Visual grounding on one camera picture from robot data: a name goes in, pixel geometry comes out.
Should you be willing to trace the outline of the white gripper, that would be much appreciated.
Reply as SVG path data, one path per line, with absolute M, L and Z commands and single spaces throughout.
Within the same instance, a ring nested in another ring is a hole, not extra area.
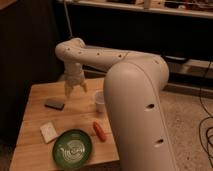
M 72 86 L 80 85 L 83 91 L 87 92 L 87 84 L 84 82 L 84 71 L 80 63 L 66 63 L 64 74 L 65 82 L 67 83 L 64 85 L 66 98 L 70 98 L 71 92 L 73 90 Z

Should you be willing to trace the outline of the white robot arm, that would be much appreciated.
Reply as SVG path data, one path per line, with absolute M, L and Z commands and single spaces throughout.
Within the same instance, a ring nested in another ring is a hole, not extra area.
M 88 48 L 80 38 L 57 44 L 55 54 L 64 62 L 66 96 L 86 86 L 84 65 L 106 73 L 105 107 L 122 171 L 179 171 L 159 98 L 169 78 L 161 56 Z

